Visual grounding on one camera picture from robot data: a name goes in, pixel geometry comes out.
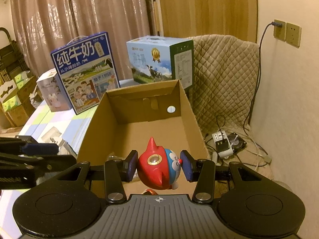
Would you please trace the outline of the red doraemon toy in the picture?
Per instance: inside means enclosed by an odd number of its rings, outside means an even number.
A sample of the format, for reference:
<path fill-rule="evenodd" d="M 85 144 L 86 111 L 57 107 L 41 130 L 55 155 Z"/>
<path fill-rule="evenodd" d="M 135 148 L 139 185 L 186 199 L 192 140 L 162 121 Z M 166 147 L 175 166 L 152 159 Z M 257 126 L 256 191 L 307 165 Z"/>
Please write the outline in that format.
<path fill-rule="evenodd" d="M 157 145 L 151 137 L 146 151 L 138 158 L 138 177 L 151 189 L 177 189 L 182 163 L 174 151 Z"/>

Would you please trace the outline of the clear plastic cover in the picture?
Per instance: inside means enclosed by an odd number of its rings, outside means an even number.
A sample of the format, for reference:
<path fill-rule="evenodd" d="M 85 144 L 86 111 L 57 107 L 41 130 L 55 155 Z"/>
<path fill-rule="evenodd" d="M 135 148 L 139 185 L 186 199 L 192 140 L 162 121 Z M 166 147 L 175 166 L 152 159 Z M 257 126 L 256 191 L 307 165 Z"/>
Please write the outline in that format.
<path fill-rule="evenodd" d="M 52 127 L 41 137 L 41 140 L 45 143 L 50 143 L 50 137 L 61 135 L 62 133 L 56 127 Z"/>

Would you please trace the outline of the white power adapter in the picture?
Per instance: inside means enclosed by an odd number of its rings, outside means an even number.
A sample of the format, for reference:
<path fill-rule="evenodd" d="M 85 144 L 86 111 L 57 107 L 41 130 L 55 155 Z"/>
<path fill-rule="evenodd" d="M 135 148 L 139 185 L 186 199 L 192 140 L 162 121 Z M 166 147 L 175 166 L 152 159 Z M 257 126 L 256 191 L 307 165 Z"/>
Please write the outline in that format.
<path fill-rule="evenodd" d="M 59 147 L 59 150 L 67 143 L 61 136 L 53 136 L 50 137 L 49 140 L 51 143 L 56 144 Z"/>

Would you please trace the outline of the white power strip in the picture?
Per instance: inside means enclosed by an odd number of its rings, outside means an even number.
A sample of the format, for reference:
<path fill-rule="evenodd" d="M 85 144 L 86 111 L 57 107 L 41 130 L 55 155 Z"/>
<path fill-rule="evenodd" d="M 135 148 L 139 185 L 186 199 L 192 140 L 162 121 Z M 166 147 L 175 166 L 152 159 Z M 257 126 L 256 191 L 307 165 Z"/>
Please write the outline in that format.
<path fill-rule="evenodd" d="M 217 154 L 222 159 L 227 159 L 233 155 L 233 149 L 224 130 L 212 134 L 213 141 L 216 146 Z"/>

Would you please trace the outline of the plaid tablecloth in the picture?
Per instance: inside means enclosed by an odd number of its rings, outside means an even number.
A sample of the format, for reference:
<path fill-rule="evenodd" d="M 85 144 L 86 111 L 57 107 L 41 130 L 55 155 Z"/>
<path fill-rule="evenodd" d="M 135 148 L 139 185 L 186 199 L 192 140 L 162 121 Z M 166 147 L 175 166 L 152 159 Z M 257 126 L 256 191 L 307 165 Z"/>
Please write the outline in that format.
<path fill-rule="evenodd" d="M 93 107 L 79 115 L 74 110 L 52 112 L 43 101 L 31 115 L 23 127 L 4 129 L 1 136 L 30 135 L 37 142 L 43 142 L 47 134 L 49 138 L 65 140 L 75 153 L 78 153 L 85 132 L 97 107 Z M 19 238 L 21 232 L 12 216 L 14 201 L 25 189 L 3 190 L 1 192 L 1 238 Z"/>

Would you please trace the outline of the cardboard box of tissues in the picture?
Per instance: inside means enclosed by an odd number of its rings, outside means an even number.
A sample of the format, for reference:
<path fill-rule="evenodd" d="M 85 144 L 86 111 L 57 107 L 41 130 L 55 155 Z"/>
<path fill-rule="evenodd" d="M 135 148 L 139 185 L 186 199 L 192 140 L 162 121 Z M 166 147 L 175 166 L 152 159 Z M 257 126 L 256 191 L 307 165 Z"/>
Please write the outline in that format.
<path fill-rule="evenodd" d="M 30 95 L 36 88 L 36 80 L 31 71 L 23 71 L 1 85 L 1 107 L 14 127 L 24 126 L 35 111 Z"/>

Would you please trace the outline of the black square fan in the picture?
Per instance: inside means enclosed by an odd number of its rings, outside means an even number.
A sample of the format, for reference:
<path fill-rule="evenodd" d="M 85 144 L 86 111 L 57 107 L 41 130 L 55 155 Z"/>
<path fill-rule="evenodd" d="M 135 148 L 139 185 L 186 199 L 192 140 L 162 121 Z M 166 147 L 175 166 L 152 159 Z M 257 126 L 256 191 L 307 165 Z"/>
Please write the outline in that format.
<path fill-rule="evenodd" d="M 233 150 L 234 154 L 237 154 L 238 152 L 242 151 L 247 146 L 247 142 L 244 141 L 235 132 L 228 134 L 228 140 L 230 142 L 230 145 L 232 147 L 232 150 Z"/>

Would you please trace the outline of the brown cardboard box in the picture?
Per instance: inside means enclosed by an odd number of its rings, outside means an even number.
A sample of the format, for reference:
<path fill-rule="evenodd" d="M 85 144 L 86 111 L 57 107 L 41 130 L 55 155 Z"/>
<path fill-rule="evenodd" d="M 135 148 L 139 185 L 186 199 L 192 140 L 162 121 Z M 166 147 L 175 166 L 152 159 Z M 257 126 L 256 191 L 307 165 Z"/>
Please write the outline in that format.
<path fill-rule="evenodd" d="M 103 166 L 110 154 L 142 154 L 150 138 L 176 154 L 207 158 L 190 102 L 179 81 L 164 81 L 105 92 L 85 132 L 77 162 Z"/>

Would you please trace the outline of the white humidifier box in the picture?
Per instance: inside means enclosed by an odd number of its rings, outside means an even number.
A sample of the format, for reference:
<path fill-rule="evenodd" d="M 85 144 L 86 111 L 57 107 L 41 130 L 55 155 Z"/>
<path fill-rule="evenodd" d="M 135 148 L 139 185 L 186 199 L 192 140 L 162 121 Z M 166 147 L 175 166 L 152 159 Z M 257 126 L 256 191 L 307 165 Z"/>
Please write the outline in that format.
<path fill-rule="evenodd" d="M 56 69 L 43 73 L 37 79 L 37 86 L 52 112 L 66 111 L 72 108 Z"/>

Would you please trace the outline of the black folding cart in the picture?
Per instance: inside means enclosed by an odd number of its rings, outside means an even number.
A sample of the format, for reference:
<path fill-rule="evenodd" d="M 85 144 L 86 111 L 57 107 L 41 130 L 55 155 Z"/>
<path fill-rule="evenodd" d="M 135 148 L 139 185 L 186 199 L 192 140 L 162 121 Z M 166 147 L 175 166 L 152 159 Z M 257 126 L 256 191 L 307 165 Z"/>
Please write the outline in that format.
<path fill-rule="evenodd" d="M 5 83 L 14 79 L 17 74 L 29 70 L 29 68 L 17 42 L 11 39 L 8 30 L 4 27 L 1 27 L 0 30 L 7 35 L 9 41 L 9 45 L 1 48 L 1 80 Z"/>

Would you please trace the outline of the tall blue milk carton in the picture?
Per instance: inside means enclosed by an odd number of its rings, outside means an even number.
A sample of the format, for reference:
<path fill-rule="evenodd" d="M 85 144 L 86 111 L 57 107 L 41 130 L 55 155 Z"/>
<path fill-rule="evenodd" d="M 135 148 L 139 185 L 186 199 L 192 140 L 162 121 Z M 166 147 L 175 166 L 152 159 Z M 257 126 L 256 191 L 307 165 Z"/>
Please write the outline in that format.
<path fill-rule="evenodd" d="M 51 58 L 75 114 L 98 105 L 106 91 L 120 87 L 107 32 L 71 41 L 52 51 Z"/>

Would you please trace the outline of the quilted beige chair cover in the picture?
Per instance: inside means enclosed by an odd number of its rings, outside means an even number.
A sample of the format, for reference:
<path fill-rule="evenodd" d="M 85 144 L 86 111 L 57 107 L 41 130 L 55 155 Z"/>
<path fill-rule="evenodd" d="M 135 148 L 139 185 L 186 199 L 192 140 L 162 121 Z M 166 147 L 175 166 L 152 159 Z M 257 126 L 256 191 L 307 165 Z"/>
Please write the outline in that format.
<path fill-rule="evenodd" d="M 250 111 L 259 67 L 259 46 L 230 35 L 200 35 L 194 41 L 190 103 L 203 134 L 223 122 L 241 127 Z"/>

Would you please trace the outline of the light blue milk carton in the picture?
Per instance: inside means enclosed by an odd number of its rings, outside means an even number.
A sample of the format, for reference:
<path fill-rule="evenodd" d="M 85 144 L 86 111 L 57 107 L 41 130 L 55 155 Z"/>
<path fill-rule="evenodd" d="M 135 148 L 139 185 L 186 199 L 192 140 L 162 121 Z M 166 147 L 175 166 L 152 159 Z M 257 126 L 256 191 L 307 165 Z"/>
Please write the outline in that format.
<path fill-rule="evenodd" d="M 179 80 L 186 90 L 194 81 L 194 41 L 144 36 L 127 42 L 134 81 L 140 84 Z"/>

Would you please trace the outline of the brown curtain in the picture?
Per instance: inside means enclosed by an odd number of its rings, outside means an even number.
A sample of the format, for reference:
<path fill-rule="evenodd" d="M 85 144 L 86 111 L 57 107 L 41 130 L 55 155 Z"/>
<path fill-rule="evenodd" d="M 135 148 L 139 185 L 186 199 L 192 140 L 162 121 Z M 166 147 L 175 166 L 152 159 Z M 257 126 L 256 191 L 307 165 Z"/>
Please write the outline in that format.
<path fill-rule="evenodd" d="M 106 31 L 119 79 L 131 79 L 127 41 L 150 34 L 146 0 L 11 0 L 15 36 L 31 71 L 53 68 L 50 53 Z"/>

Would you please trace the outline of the wooden door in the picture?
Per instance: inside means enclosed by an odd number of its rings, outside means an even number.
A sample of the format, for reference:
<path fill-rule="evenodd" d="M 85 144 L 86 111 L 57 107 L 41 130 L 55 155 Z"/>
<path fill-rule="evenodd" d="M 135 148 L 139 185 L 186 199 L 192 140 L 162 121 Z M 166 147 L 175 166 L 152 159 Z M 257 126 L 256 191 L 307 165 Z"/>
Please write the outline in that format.
<path fill-rule="evenodd" d="M 232 35 L 256 42 L 257 0 L 156 0 L 157 28 L 165 37 Z"/>

